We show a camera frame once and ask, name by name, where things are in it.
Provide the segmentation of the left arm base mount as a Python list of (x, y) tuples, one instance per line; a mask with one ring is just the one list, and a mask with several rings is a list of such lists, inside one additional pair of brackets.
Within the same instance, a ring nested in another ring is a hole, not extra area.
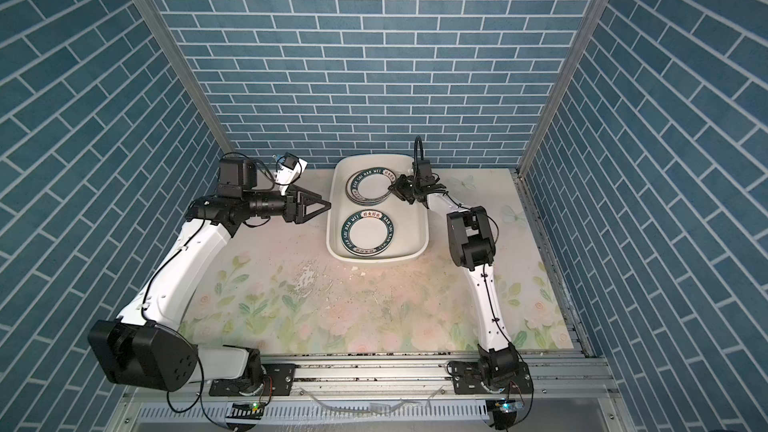
[(246, 371), (237, 379), (214, 380), (212, 397), (269, 398), (289, 396), (293, 387), (296, 365), (276, 363), (261, 365), (257, 372)]

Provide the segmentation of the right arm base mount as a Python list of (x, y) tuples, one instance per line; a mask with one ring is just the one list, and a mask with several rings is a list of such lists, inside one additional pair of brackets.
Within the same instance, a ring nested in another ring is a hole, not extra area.
[(444, 369), (457, 395), (530, 395), (535, 391), (525, 362), (507, 372), (493, 371), (480, 362), (449, 361)]

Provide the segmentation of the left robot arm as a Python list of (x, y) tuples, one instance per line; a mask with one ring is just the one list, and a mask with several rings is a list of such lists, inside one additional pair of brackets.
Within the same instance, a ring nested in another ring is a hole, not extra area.
[(193, 200), (172, 250), (137, 296), (111, 320), (98, 320), (88, 343), (113, 384), (174, 392), (190, 382), (223, 381), (238, 395), (260, 393), (266, 381), (256, 349), (199, 347), (180, 331), (208, 267), (252, 218), (303, 224), (331, 208), (297, 185), (305, 160), (286, 153), (275, 172), (255, 158), (227, 153), (213, 194)]

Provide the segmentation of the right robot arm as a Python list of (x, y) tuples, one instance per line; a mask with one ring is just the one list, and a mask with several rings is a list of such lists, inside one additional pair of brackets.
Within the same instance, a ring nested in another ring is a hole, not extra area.
[(433, 173), (430, 161), (415, 158), (412, 172), (400, 175), (390, 191), (409, 204), (419, 203), (446, 219), (452, 262), (461, 268), (474, 294), (479, 360), (477, 370), (484, 388), (520, 395), (535, 389), (528, 364), (513, 344), (501, 315), (495, 290), (496, 236), (492, 220), (482, 206), (469, 207), (453, 199)]

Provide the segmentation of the green rim plate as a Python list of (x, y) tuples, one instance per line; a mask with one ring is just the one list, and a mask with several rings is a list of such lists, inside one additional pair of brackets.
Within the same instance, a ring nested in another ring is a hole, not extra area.
[(353, 203), (373, 206), (385, 201), (396, 180), (395, 173), (385, 167), (371, 167), (351, 176), (345, 186), (345, 194)]
[(392, 219), (375, 209), (364, 209), (351, 214), (341, 227), (343, 247), (353, 256), (374, 257), (392, 243), (395, 227)]

